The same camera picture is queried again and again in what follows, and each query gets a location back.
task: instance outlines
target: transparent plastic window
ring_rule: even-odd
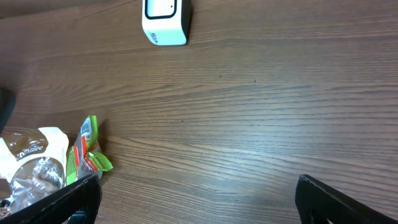
[[[42,157],[27,162],[10,182],[10,211],[18,212],[61,189],[64,178],[62,165],[55,159]]]

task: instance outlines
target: black object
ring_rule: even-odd
[[[0,224],[94,224],[101,203],[98,176],[90,174],[33,205],[0,220]]]
[[[295,203],[302,224],[398,224],[305,174],[298,179]]]
[[[11,91],[0,89],[0,133],[4,129],[15,105],[15,96]]]

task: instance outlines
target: small white speaker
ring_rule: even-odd
[[[142,28],[155,45],[184,45],[192,18],[190,0],[143,0]]]

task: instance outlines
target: food package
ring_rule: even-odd
[[[67,153],[67,185],[92,173],[101,178],[103,171],[113,168],[112,163],[101,153],[97,140],[97,117],[89,116],[81,126],[74,145]]]
[[[0,178],[11,188],[11,213],[66,186],[68,138],[58,128],[39,128],[0,138]]]

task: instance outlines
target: brown wooden surface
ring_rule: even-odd
[[[0,19],[112,0],[0,0]]]
[[[98,223],[300,223],[302,173],[398,219],[398,1],[193,5],[183,47],[138,0],[0,20],[6,131],[98,115]]]

